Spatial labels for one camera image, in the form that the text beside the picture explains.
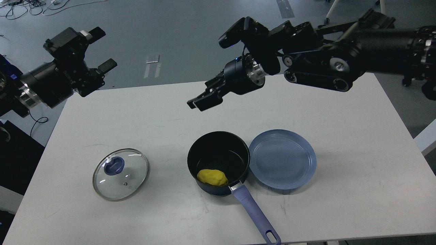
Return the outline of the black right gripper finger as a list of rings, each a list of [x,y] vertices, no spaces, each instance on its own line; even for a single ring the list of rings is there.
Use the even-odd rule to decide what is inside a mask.
[[[187,105],[191,109],[208,110],[211,107],[211,102],[209,102],[209,97],[212,95],[213,95],[213,90],[207,89],[199,96],[196,96],[195,98],[187,101]]]
[[[209,102],[211,102],[210,108],[216,107],[217,105],[223,102],[223,98],[216,90],[213,90],[213,95],[209,97]]]

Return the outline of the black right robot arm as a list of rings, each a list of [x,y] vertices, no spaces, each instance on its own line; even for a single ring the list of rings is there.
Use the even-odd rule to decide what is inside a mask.
[[[281,64],[290,83],[339,92],[350,90],[366,72],[403,75],[404,86],[424,80],[422,93],[435,100],[435,26],[396,29],[394,21],[369,9],[350,23],[315,29],[310,22],[293,26],[286,21],[269,30],[243,17],[222,34],[219,45],[241,42],[248,52],[228,62],[187,105],[204,111],[221,104],[228,93],[260,89]]]

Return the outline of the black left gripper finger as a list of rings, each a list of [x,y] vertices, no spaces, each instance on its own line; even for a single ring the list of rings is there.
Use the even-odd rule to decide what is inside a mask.
[[[45,40],[43,48],[53,57],[48,64],[66,64],[68,61],[73,64],[85,62],[85,52],[89,45],[106,36],[105,31],[100,27],[96,27],[90,31],[75,31],[72,27],[68,27],[53,38]]]
[[[92,85],[104,85],[105,75],[117,66],[117,62],[110,58],[107,61],[103,62],[101,65],[99,65],[97,68],[89,68],[88,81]]]

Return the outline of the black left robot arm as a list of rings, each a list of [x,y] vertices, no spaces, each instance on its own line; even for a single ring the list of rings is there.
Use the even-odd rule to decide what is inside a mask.
[[[117,63],[108,59],[89,68],[84,59],[89,45],[105,34],[100,27],[80,32],[68,27],[44,43],[53,60],[26,73],[1,57],[1,115],[13,111],[26,117],[38,104],[54,108],[74,93],[86,97],[103,87],[105,75]]]

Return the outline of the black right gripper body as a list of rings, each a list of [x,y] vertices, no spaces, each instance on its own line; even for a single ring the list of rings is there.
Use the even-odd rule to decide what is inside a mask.
[[[244,54],[228,62],[224,68],[205,82],[206,93],[244,95],[260,89],[265,84],[266,72],[251,54]]]

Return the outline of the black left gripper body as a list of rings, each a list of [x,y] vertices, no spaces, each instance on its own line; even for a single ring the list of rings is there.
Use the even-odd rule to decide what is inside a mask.
[[[21,76],[23,85],[19,89],[19,102],[30,110],[41,103],[56,107],[73,93],[86,97],[103,87],[88,81],[88,71],[87,65],[70,61],[66,64],[42,64]]]

